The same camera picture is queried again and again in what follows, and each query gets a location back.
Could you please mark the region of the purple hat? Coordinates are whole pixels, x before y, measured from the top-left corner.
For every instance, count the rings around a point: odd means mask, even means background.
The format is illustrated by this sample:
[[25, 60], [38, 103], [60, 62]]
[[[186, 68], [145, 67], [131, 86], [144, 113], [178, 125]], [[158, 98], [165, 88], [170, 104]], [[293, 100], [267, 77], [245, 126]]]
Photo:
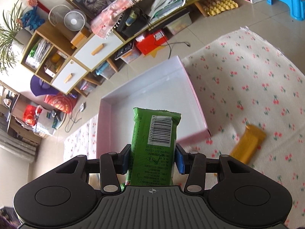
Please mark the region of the purple hat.
[[30, 89], [36, 97], [43, 95], [57, 95], [59, 93], [56, 88], [49, 85], [37, 76], [32, 76], [30, 81]]

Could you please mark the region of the white desk fan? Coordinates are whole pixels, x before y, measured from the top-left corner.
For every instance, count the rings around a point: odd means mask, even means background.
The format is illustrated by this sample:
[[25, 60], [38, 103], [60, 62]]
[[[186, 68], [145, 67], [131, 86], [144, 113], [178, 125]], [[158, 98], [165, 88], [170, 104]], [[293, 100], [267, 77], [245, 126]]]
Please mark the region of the white desk fan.
[[64, 25], [71, 31], [80, 31], [86, 24], [87, 17], [81, 10], [71, 10], [64, 16]]

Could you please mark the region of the wooden cabinet with drawers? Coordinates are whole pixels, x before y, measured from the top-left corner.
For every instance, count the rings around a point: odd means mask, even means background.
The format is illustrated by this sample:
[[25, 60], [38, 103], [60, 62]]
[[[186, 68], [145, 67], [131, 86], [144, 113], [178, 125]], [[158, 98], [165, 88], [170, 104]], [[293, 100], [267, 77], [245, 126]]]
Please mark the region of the wooden cabinet with drawers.
[[93, 19], [87, 16], [86, 24], [80, 31], [65, 27], [64, 16], [77, 9], [66, 1], [53, 7], [49, 19], [34, 31], [21, 63], [35, 76], [67, 94], [76, 90], [77, 84], [103, 62], [116, 70], [111, 57], [120, 47], [148, 28], [156, 31], [157, 23], [173, 18], [176, 12], [191, 4], [199, 10], [203, 9], [200, 0], [141, 0], [133, 5], [146, 14], [147, 25], [141, 31], [130, 38], [123, 38], [116, 31], [122, 13], [107, 38], [100, 38], [91, 31]]

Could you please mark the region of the red storage box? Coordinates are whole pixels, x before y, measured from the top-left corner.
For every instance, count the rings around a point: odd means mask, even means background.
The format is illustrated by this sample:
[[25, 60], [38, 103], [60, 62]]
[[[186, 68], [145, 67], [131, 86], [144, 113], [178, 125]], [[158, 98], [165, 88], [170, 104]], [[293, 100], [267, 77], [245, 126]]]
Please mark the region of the red storage box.
[[159, 46], [162, 46], [167, 41], [167, 36], [162, 30], [158, 30], [152, 34], [148, 34], [141, 41], [136, 41], [137, 49], [144, 55], [150, 54]]

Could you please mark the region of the clear plastic storage bin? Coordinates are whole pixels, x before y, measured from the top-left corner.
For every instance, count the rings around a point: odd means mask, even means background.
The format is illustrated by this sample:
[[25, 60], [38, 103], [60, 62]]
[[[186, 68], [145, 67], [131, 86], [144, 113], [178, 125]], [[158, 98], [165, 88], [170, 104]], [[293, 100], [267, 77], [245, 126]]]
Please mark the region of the clear plastic storage bin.
[[192, 20], [190, 18], [189, 13], [177, 18], [173, 22], [166, 25], [166, 29], [172, 34], [176, 35], [180, 31], [184, 30], [186, 27], [190, 26], [192, 24]]

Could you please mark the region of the cherry print floor cloth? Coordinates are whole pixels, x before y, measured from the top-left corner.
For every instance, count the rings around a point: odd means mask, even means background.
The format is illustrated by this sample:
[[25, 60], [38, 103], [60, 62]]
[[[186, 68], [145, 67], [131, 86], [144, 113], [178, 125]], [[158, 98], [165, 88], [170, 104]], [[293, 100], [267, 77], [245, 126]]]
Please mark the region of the cherry print floor cloth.
[[[209, 158], [230, 154], [255, 125], [266, 133], [250, 166], [288, 189], [285, 225], [304, 226], [304, 75], [280, 50], [242, 28], [180, 58], [211, 137], [183, 146]], [[98, 114], [64, 142], [64, 160], [95, 159]]]

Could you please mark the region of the yellow egg tray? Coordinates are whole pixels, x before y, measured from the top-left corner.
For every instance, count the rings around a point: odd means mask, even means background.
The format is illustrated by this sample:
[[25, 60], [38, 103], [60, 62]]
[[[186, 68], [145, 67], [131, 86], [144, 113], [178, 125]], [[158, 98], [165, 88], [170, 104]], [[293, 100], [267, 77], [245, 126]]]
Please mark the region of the yellow egg tray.
[[209, 16], [219, 15], [222, 12], [239, 7], [234, 0], [204, 0], [202, 6]]

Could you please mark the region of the pink cherry cloth on cabinet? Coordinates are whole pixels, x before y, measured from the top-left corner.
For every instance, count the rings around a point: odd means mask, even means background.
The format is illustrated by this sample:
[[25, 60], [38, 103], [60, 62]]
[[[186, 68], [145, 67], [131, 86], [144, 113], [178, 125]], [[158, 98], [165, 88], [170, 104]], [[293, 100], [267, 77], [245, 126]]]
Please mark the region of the pink cherry cloth on cabinet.
[[92, 32], [100, 38], [107, 38], [121, 14], [141, 0], [115, 0], [91, 21]]

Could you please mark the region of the gold snack bar packet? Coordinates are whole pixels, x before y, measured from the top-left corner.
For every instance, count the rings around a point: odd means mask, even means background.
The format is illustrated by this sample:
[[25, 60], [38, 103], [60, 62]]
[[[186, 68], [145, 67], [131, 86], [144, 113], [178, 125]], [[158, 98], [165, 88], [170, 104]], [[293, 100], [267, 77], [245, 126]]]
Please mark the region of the gold snack bar packet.
[[248, 164], [255, 155], [258, 147], [266, 138], [266, 133], [255, 125], [246, 125], [246, 129], [230, 156], [238, 161]]

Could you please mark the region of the green potted plant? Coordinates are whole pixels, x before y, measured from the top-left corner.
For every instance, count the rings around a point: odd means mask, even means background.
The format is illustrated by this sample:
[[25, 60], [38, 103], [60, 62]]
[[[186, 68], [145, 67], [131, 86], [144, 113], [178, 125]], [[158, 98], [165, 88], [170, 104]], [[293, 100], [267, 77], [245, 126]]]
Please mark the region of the green potted plant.
[[24, 10], [22, 3], [18, 0], [11, 10], [1, 13], [1, 72], [6, 72], [8, 68], [16, 63], [15, 54], [12, 50], [12, 43], [23, 45], [16, 39], [17, 33], [22, 29], [17, 19], [21, 19]]

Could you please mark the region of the pink cardboard box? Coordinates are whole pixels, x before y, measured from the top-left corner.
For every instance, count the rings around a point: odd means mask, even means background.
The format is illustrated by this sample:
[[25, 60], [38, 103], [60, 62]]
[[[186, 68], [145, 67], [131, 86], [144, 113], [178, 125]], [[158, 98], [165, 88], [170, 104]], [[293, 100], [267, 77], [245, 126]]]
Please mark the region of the pink cardboard box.
[[181, 146], [211, 137], [195, 89], [181, 59], [174, 56], [119, 86], [100, 100], [96, 156], [120, 152], [132, 140], [135, 107], [181, 114]]

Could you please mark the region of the green snack packet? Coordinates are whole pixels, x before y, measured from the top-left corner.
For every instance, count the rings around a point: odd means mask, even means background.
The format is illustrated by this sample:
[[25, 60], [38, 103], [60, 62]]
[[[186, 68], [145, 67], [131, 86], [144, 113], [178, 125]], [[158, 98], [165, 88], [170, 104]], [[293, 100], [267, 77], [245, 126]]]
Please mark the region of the green snack packet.
[[181, 114], [143, 108], [133, 111], [134, 129], [125, 185], [171, 185]]

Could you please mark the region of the black basket on shelf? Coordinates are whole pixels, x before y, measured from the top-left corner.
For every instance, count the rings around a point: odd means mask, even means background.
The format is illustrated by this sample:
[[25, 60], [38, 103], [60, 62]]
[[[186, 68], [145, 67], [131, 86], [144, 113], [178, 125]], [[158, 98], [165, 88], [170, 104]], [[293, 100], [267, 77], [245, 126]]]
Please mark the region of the black basket on shelf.
[[146, 25], [146, 14], [139, 7], [133, 6], [123, 12], [116, 31], [123, 38], [130, 38], [141, 31]]

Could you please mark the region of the red round snack bag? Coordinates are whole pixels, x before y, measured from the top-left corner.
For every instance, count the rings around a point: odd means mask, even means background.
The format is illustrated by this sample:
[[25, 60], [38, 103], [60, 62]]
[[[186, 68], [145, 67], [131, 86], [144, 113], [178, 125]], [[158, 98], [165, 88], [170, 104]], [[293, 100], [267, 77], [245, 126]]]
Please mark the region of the red round snack bag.
[[72, 112], [77, 103], [77, 100], [77, 98], [74, 98], [70, 95], [64, 95], [62, 93], [58, 93], [57, 95], [46, 95], [44, 97], [45, 103], [66, 114]]

